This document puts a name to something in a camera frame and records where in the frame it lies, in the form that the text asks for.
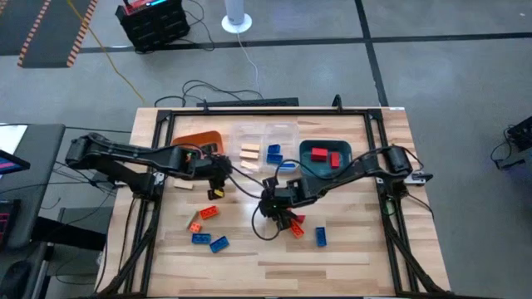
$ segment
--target black storage box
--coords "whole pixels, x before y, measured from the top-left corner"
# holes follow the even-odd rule
[[[189,34],[182,0],[140,0],[120,5],[116,16],[137,51],[157,50]]]

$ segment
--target white cable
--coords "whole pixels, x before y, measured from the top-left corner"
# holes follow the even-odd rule
[[[246,58],[248,58],[249,63],[251,63],[251,64],[253,65],[253,67],[255,68],[255,84],[257,84],[257,92],[259,93],[259,95],[257,95],[257,99],[260,99],[260,94],[262,94],[262,93],[260,92],[260,84],[259,84],[259,69],[258,69],[257,66],[251,61],[251,59],[249,59],[248,53],[246,52],[246,49],[244,49],[244,46],[242,45],[242,42],[240,41],[239,30],[236,32],[236,36],[237,36],[237,38],[239,39],[240,47],[242,48],[242,51],[244,51],[244,54],[246,55]]]

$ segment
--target blue lego brick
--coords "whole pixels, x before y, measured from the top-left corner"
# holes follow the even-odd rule
[[[193,233],[192,234],[192,243],[194,243],[194,244],[209,244],[210,243],[210,233]]]
[[[316,244],[319,247],[327,246],[327,239],[325,238],[325,228],[316,228]]]
[[[213,252],[213,253],[217,253],[218,251],[226,248],[229,246],[229,241],[227,240],[226,237],[222,237],[222,238],[219,238],[218,240],[212,242],[210,244],[210,250]]]
[[[268,147],[268,154],[278,154],[281,152],[281,145],[270,145]]]
[[[296,168],[296,164],[295,163],[283,163],[283,165],[281,165],[281,168],[286,168],[286,169]]]
[[[268,154],[266,156],[266,163],[268,164],[281,164],[283,162],[282,154]]]

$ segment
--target black bracket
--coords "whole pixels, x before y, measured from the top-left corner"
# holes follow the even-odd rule
[[[342,97],[340,95],[334,96],[334,100],[332,100],[332,107],[337,107],[338,113],[343,112]]]

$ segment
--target teal tray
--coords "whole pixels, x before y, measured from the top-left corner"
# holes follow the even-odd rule
[[[314,162],[310,160],[312,148],[327,149],[327,161]],[[331,169],[331,152],[340,153],[340,167]],[[337,171],[342,170],[352,160],[351,145],[342,140],[304,140],[299,144],[299,161],[309,167],[315,174],[319,176],[329,176]],[[304,167],[301,167],[306,175],[312,175]]]

